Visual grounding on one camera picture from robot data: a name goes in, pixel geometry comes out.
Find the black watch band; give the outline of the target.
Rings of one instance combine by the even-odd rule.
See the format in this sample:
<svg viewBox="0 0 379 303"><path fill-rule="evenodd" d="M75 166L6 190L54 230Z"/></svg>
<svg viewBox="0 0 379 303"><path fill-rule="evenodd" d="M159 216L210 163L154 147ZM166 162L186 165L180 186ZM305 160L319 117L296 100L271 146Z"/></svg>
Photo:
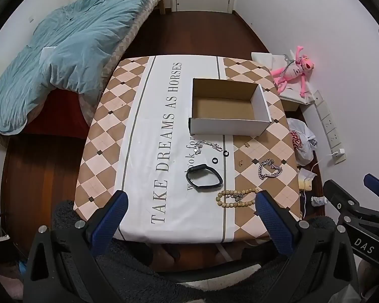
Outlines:
<svg viewBox="0 0 379 303"><path fill-rule="evenodd" d="M220 173L207 164L199 164L188 168L185 178L188 190L198 192L220 189L223 186L223 179Z"/></svg>

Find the white cardboard box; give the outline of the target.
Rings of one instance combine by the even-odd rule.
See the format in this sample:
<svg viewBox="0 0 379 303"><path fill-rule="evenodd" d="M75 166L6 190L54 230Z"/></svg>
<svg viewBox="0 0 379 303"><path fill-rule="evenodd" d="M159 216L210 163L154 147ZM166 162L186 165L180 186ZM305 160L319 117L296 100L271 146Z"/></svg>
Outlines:
<svg viewBox="0 0 379 303"><path fill-rule="evenodd" d="M192 135L261 135L272 118L262 86L243 81L194 78L188 120Z"/></svg>

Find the small yellow white container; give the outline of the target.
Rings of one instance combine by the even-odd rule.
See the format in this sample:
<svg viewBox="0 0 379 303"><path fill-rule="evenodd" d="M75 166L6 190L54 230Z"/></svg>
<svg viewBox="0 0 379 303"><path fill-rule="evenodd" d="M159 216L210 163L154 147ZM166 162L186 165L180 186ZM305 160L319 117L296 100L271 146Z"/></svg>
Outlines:
<svg viewBox="0 0 379 303"><path fill-rule="evenodd" d="M300 191L310 192L313 187L313 180L317 176L316 173L300 168L298 171L298 187Z"/></svg>

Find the white charger plug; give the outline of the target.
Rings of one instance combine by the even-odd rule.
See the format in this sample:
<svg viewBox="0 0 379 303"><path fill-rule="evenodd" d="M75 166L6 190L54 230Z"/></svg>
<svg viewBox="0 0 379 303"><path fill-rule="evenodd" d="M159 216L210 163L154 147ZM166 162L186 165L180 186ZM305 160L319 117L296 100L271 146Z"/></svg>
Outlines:
<svg viewBox="0 0 379 303"><path fill-rule="evenodd" d="M345 150L343 148L339 148L337 150L335 150L334 152L332 152L331 156L332 157L340 157L340 156L343 156L345 154Z"/></svg>

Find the white power strip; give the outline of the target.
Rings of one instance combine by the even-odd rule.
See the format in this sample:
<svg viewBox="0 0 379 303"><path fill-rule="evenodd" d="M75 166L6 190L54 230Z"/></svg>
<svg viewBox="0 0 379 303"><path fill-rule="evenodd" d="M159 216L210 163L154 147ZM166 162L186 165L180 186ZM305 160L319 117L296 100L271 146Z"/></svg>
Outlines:
<svg viewBox="0 0 379 303"><path fill-rule="evenodd" d="M336 127L334 118L324 101L319 90L314 92L314 105L316 107L316 111L318 113L318 117L320 119L321 125L323 127L324 133L326 135L327 142L329 144L329 148L331 149L331 154L335 150L339 148L343 148L340 134L338 133L338 129ZM338 163L342 163L346 160L346 152L343 156L340 157L332 157L333 164L337 165Z"/></svg>

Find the white plastic bag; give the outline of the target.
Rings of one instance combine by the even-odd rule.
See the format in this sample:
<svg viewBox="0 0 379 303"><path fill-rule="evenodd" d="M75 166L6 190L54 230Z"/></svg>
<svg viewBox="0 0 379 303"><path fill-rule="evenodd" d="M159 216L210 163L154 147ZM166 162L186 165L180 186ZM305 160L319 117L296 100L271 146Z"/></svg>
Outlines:
<svg viewBox="0 0 379 303"><path fill-rule="evenodd" d="M296 155L296 163L299 166L306 166L314 158L314 151L317 147L316 136L301 120L288 118L287 122Z"/></svg>

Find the checkered white brown tablecloth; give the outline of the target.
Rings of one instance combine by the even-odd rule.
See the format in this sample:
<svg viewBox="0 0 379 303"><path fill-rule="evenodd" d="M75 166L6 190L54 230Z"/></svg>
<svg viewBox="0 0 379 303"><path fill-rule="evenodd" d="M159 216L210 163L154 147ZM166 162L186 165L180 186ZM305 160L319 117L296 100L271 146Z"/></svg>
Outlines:
<svg viewBox="0 0 379 303"><path fill-rule="evenodd" d="M271 124L259 136L189 133L194 78L262 86ZM215 168L220 189L187 189L185 174ZM292 138L268 69L217 56L150 56L122 60L99 102L85 143L74 210L88 219L117 190L129 208L115 236L148 243L222 243L261 237L253 199L266 190L300 219Z"/></svg>

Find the pink panther plush toy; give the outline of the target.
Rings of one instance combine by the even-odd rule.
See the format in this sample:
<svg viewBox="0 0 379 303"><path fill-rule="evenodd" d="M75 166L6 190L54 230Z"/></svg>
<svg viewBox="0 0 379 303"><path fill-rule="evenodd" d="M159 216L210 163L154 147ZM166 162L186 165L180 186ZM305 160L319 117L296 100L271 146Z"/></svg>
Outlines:
<svg viewBox="0 0 379 303"><path fill-rule="evenodd" d="M271 71L276 90L279 94L286 89L289 81L299 79L300 97L305 98L305 95L307 93L307 75L312 72L315 65L307 55L300 54L303 49L303 46L297 46L295 58L288 62L286 67Z"/></svg>

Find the white box side table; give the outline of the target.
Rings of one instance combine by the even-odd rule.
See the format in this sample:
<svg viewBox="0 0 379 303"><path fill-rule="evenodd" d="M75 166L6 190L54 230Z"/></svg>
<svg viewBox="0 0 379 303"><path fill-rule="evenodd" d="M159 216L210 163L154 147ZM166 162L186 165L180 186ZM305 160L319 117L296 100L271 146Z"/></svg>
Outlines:
<svg viewBox="0 0 379 303"><path fill-rule="evenodd" d="M315 67L314 62L298 47L291 56L252 52L252 61L269 69L279 98L286 112L295 112L301 106L314 102L309 79Z"/></svg>

